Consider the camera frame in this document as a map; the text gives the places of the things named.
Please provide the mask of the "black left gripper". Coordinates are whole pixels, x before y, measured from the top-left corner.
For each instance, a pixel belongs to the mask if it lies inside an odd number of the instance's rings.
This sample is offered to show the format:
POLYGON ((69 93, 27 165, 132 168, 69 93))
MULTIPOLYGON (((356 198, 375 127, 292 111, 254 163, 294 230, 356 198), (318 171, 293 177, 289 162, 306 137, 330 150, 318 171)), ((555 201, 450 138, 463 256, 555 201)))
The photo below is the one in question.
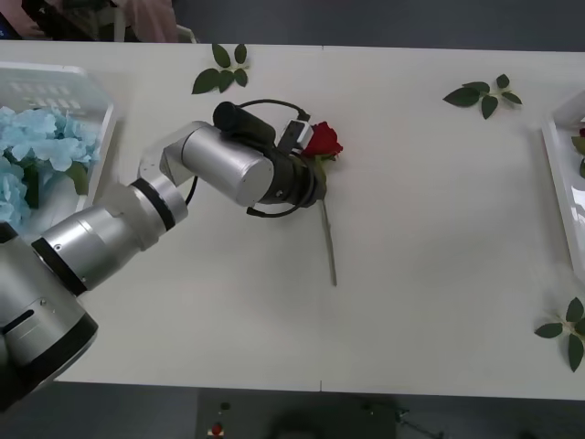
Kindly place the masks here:
POLYGON ((326 174, 320 158, 294 156, 295 163, 295 206, 312 206, 324 200, 326 195, 326 174))

